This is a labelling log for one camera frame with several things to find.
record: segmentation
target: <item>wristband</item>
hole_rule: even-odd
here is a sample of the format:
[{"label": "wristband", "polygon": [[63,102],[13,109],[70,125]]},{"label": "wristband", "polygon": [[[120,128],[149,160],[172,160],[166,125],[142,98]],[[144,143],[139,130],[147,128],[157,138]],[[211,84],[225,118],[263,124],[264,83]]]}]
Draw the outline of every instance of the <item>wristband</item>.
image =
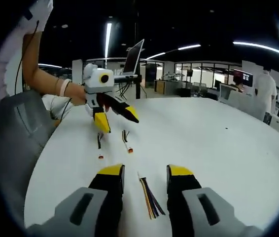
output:
[{"label": "wristband", "polygon": [[70,79],[66,79],[65,81],[63,81],[63,84],[62,84],[61,90],[60,90],[60,96],[64,97],[64,93],[65,93],[68,83],[70,83]]}]

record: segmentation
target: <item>round table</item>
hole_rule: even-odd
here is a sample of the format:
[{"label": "round table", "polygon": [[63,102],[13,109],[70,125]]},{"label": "round table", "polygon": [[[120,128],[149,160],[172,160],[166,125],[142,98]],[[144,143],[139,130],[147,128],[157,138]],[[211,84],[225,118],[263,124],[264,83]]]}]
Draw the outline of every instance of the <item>round table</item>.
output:
[{"label": "round table", "polygon": [[[139,124],[109,111],[111,133],[98,149],[97,132],[84,106],[71,109],[47,142],[30,179],[25,226],[42,224],[55,207],[88,187],[108,165],[125,165],[122,236],[171,236],[166,166],[185,166],[235,208],[246,225],[265,229],[279,214],[279,133],[235,108],[204,98],[155,98],[129,102]],[[129,131],[133,154],[122,130]],[[166,216],[150,220],[138,173]]]}]

